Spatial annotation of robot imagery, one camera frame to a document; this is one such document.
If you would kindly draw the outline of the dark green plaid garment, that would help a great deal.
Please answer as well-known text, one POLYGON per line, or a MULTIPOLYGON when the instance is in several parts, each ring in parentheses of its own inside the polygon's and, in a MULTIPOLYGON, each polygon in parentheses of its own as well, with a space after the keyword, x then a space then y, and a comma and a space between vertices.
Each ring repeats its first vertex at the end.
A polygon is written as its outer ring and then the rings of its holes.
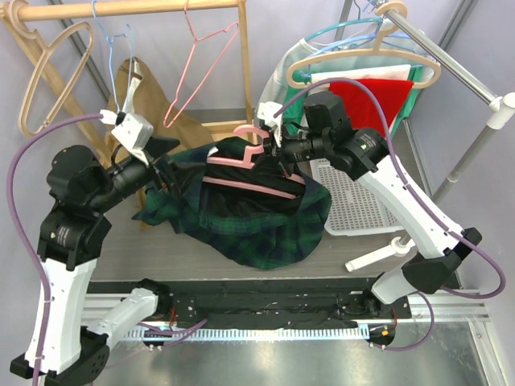
POLYGON ((306 259, 318 246, 332 205, 326 187, 300 169, 297 183, 274 162, 252 170, 209 164, 209 156, 242 158, 249 143, 226 138, 169 156, 204 169, 179 178, 181 196, 146 188, 146 201, 134 220, 150 226, 168 222, 175 233, 208 244, 239 265, 277 269, 306 259))

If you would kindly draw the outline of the tan skirt with white lining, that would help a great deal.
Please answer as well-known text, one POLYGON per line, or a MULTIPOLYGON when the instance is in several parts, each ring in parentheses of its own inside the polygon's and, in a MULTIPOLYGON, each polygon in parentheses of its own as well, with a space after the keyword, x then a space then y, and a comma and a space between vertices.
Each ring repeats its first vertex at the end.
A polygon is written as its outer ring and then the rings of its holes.
MULTIPOLYGON (((119 66, 115 76, 115 91, 120 107, 126 100, 129 71, 130 59, 127 59, 119 66)), ((164 117, 171 102, 168 101, 149 67, 139 58, 134 58, 131 66, 130 93, 134 113, 144 117, 153 125, 154 136, 180 140, 180 145, 168 152, 170 156, 213 142, 209 130, 186 113, 181 113, 170 127, 164 125, 164 117)), ((105 135, 105 141, 111 153, 113 153, 119 145, 119 141, 110 133, 113 126, 106 126, 108 133, 105 135)), ((189 161, 177 162, 185 165, 185 184, 183 187, 183 192, 185 192, 184 189, 186 189, 192 177, 200 173, 200 164, 189 161)), ((144 187, 136 193, 138 210, 143 209, 144 204, 146 204, 146 190, 147 188, 144 187)))

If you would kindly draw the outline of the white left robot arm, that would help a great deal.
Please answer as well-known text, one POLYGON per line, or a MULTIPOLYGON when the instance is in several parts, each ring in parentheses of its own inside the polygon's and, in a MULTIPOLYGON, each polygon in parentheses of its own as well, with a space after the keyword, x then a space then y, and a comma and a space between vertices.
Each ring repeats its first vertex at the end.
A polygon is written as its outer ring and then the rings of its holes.
POLYGON ((112 310, 85 326, 81 322, 89 282, 111 229, 105 213, 150 182, 173 186, 167 152, 175 138, 151 138, 144 148, 150 164, 134 156, 105 169, 82 145, 62 149, 47 175, 55 203, 40 226, 36 261, 44 277, 35 331, 27 351, 10 364, 24 379, 44 376, 46 385, 87 385, 104 370, 114 346, 146 318, 164 320, 170 290, 139 281, 112 310))

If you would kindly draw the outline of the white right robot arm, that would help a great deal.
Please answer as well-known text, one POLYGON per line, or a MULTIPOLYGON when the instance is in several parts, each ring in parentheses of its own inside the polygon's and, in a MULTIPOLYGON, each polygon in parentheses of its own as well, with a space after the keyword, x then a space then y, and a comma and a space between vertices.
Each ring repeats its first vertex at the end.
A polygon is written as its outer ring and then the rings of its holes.
POLYGON ((303 102, 307 133, 282 141, 289 162, 325 158, 372 193, 393 214, 418 251, 405 264, 383 273, 363 298, 367 314, 380 318, 399 298, 440 290, 479 244, 475 228, 444 221, 444 214, 390 154, 375 129, 353 129, 340 96, 322 91, 303 102))

